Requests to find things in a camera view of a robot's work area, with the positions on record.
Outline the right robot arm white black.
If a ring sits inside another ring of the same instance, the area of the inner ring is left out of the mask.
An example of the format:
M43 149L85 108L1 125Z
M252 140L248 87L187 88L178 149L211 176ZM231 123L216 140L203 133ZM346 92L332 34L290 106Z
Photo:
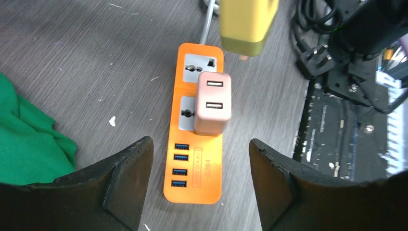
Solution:
M408 32L406 0L341 0L343 23L330 35L329 53L341 64L369 61Z

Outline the pink plug adapter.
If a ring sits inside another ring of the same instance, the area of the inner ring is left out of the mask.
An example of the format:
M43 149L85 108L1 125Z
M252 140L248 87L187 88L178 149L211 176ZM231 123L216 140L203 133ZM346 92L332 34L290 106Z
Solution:
M202 72L198 76L194 130L199 135L222 134L231 118L231 77Z

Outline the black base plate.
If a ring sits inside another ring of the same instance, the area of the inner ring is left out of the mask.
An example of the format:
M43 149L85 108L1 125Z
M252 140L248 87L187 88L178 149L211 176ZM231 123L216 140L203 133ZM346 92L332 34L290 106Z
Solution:
M293 158L351 181L385 179L408 168L408 105L384 115L309 83Z

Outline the orange power strip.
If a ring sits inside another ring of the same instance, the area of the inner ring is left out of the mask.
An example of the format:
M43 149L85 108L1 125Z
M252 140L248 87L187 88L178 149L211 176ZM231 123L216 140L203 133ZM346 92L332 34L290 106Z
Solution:
M221 198L223 136L196 134L194 116L198 75L223 70L220 48L179 46L163 187L172 203L210 205Z

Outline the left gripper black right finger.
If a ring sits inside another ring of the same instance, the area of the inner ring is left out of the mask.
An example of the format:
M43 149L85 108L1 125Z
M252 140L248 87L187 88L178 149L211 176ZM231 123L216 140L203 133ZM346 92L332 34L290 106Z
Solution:
M405 231L408 173L353 182L295 161L259 139L249 158L265 231Z

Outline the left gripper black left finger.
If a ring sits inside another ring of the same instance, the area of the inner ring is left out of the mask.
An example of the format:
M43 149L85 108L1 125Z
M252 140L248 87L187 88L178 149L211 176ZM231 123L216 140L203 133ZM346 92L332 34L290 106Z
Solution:
M52 183L0 186L3 231L136 231L153 164L145 136Z

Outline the green t-shirt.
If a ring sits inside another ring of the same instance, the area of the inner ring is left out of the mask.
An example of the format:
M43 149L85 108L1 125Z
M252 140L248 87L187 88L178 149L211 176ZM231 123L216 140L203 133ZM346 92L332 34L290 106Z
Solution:
M0 76L0 181L51 183L76 169L76 144L53 128L54 120Z

